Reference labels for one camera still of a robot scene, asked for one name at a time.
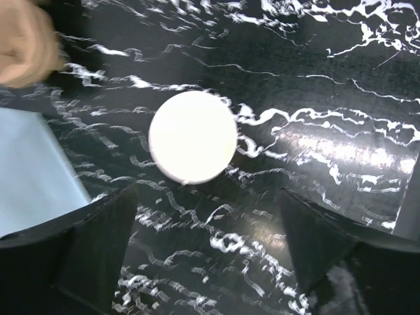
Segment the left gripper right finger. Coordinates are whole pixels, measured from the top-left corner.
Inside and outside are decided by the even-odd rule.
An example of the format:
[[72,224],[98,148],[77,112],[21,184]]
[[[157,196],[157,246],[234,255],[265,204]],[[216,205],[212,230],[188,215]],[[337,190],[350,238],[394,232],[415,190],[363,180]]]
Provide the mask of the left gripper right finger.
[[312,314],[419,313],[419,242],[369,228],[286,189],[278,200]]

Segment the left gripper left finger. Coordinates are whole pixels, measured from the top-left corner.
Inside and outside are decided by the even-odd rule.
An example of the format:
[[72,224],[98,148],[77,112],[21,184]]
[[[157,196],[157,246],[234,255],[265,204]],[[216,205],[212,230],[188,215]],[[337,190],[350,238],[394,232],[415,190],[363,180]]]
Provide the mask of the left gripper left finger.
[[2,314],[109,314],[134,217],[134,184],[1,238]]

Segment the light blue paper bag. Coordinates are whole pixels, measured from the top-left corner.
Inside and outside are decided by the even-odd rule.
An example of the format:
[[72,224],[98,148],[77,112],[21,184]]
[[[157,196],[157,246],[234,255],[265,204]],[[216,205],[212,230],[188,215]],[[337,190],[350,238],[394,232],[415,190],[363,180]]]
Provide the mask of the light blue paper bag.
[[37,226],[90,202],[43,117],[1,109],[1,235]]

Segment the single brown paper cup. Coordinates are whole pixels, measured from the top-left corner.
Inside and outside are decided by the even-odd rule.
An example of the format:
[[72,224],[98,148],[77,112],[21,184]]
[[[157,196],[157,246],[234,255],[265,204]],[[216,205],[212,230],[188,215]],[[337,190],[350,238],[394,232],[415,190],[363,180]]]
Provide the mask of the single brown paper cup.
[[155,113],[148,145],[157,168],[182,185],[219,176],[234,157],[238,128],[222,98],[187,91],[166,100]]

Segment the stack of pulp cup carriers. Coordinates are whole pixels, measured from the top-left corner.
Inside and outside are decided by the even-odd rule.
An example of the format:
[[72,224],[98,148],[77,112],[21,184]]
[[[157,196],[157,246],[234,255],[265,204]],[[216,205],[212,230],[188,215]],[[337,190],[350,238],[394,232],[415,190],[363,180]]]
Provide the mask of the stack of pulp cup carriers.
[[1,84],[20,89],[65,68],[60,41],[40,1],[1,2]]

